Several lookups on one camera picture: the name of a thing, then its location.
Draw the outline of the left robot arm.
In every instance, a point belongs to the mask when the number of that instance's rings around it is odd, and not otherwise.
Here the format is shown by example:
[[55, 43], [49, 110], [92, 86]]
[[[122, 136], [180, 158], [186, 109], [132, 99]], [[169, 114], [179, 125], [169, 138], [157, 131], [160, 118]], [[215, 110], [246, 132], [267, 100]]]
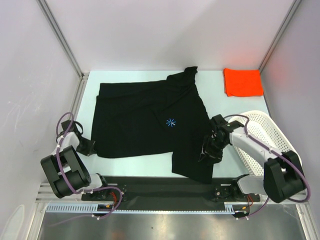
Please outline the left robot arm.
[[95, 141], [83, 137], [83, 126], [77, 121], [66, 120], [61, 127], [54, 151], [40, 161], [53, 193], [59, 199], [75, 192], [107, 199], [111, 188], [106, 179], [99, 173], [90, 174], [79, 156], [95, 155]]

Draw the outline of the black t-shirt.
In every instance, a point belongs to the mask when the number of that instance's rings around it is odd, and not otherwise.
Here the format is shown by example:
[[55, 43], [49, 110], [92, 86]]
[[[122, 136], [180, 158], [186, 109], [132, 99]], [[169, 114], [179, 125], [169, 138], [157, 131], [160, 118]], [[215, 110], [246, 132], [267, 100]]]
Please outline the black t-shirt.
[[164, 80], [101, 83], [91, 129], [96, 154], [116, 159], [171, 153], [171, 171], [210, 184], [203, 152], [210, 119], [196, 87], [197, 67]]

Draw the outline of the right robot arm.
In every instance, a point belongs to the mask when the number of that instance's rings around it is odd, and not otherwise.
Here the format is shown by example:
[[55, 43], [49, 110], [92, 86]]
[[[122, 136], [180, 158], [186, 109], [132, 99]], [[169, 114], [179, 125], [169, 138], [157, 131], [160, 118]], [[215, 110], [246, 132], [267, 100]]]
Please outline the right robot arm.
[[293, 201], [294, 195], [306, 191], [304, 202], [311, 196], [310, 185], [303, 173], [299, 155], [293, 150], [281, 151], [258, 139], [248, 124], [228, 122], [222, 115], [210, 120], [211, 133], [203, 140], [200, 161], [214, 165], [222, 161], [226, 146], [237, 147], [252, 157], [262, 168], [262, 176], [243, 175], [230, 188], [231, 196], [242, 201], [248, 194], [268, 196], [273, 202]]

